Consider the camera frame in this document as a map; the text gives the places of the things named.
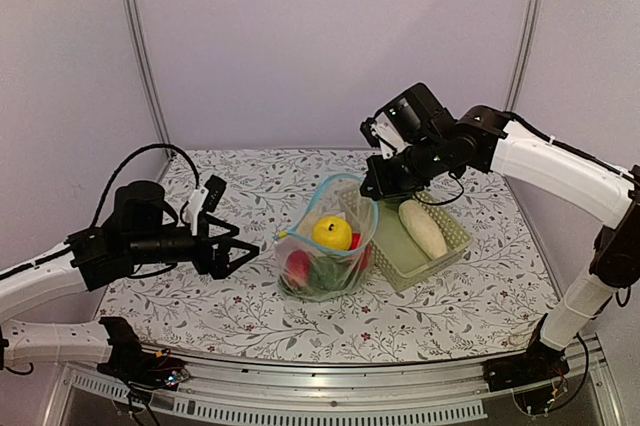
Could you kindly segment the red toy pepper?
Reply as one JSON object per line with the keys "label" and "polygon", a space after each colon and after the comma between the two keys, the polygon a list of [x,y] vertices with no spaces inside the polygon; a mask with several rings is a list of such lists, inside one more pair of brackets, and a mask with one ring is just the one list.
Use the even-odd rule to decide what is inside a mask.
{"label": "red toy pepper", "polygon": [[349,249],[351,254],[348,256],[348,259],[359,271],[365,271],[368,268],[372,253],[372,246],[370,244],[367,244],[362,252],[355,253],[355,250],[360,248],[363,244],[362,235],[360,233],[353,233]]}

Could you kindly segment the yellow toy apple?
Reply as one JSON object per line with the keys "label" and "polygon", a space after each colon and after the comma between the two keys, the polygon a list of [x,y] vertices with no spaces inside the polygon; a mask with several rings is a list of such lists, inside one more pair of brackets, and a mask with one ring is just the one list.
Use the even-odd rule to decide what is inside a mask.
{"label": "yellow toy apple", "polygon": [[339,216],[325,216],[319,219],[312,230],[312,240],[325,248],[348,251],[353,230],[350,224]]}

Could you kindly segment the red toy apple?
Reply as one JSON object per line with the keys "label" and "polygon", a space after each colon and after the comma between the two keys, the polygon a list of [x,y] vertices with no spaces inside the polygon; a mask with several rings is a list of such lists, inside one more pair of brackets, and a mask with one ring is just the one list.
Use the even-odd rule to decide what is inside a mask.
{"label": "red toy apple", "polygon": [[301,290],[309,284],[311,256],[303,250],[289,254],[285,263],[284,283],[293,290]]}

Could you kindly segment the beige perforated plastic basket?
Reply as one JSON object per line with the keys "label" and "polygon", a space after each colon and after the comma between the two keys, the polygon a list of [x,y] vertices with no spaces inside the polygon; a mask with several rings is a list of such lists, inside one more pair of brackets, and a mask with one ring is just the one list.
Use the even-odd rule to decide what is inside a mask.
{"label": "beige perforated plastic basket", "polygon": [[440,231],[447,251],[434,258],[427,254],[404,227],[399,203],[373,201],[360,196],[356,187],[339,195],[339,203],[353,221],[357,215],[371,214],[376,224],[372,243],[374,264],[392,288],[402,292],[461,260],[472,242],[470,233],[442,206],[435,206],[429,192],[417,194],[416,202]]}

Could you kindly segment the clear zip top bag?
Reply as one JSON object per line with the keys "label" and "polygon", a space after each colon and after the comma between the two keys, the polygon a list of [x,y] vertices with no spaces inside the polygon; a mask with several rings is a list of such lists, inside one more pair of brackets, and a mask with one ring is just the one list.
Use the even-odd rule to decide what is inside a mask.
{"label": "clear zip top bag", "polygon": [[323,302],[355,291],[364,281],[379,208],[360,194],[360,185],[352,174],[329,177],[298,223],[278,234],[278,283],[285,295]]}

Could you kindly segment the green toy vegetable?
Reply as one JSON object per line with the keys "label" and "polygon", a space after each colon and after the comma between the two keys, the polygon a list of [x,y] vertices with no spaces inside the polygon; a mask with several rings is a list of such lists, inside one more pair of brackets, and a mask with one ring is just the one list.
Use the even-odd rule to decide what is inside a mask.
{"label": "green toy vegetable", "polygon": [[314,256],[308,278],[312,291],[318,293],[343,290],[350,272],[349,262],[340,257]]}

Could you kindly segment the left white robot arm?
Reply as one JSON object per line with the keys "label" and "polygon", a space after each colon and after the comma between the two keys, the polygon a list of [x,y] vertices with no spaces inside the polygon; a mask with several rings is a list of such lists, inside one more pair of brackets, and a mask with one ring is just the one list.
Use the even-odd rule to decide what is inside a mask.
{"label": "left white robot arm", "polygon": [[260,249],[238,238],[238,227],[215,217],[226,183],[213,175],[197,179],[181,210],[149,180],[115,188],[112,213],[69,235],[51,250],[1,273],[1,367],[18,375],[36,363],[84,361],[126,385],[174,390],[189,374],[169,349],[146,351],[123,317],[78,324],[27,323],[19,315],[55,299],[92,292],[120,279],[137,279],[137,268],[156,274],[192,264],[214,280],[229,277]]}

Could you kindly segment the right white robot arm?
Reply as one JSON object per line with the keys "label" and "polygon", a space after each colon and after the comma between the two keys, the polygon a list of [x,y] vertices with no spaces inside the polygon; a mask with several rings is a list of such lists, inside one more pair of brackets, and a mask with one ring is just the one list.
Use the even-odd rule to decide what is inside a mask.
{"label": "right white robot arm", "polygon": [[378,154],[367,160],[362,196],[379,201],[416,193],[443,174],[467,169],[535,186],[602,225],[594,256],[560,303],[539,323],[517,361],[517,373],[537,382],[556,363],[554,351],[597,316],[621,289],[639,279],[639,170],[606,163],[540,132],[521,116],[476,105],[454,118],[423,83],[378,109],[360,125]]}

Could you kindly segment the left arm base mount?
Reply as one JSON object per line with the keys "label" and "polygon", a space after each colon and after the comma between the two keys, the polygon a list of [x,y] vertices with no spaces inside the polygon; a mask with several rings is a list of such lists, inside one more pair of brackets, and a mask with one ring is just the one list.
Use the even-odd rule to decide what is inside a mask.
{"label": "left arm base mount", "polygon": [[173,357],[168,348],[150,353],[143,350],[138,336],[121,317],[102,317],[99,324],[106,329],[111,347],[108,360],[97,365],[101,374],[114,377],[127,386],[147,390],[175,391],[190,374],[186,363]]}

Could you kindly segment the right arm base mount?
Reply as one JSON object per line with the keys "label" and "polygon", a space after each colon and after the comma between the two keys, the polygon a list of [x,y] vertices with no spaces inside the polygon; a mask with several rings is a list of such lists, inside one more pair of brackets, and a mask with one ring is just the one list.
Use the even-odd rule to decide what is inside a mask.
{"label": "right arm base mount", "polygon": [[525,388],[514,394],[514,402],[521,412],[530,416],[551,411],[569,372],[564,351],[544,345],[540,339],[541,329],[542,321],[523,352],[489,359],[482,364],[483,379],[491,392]]}

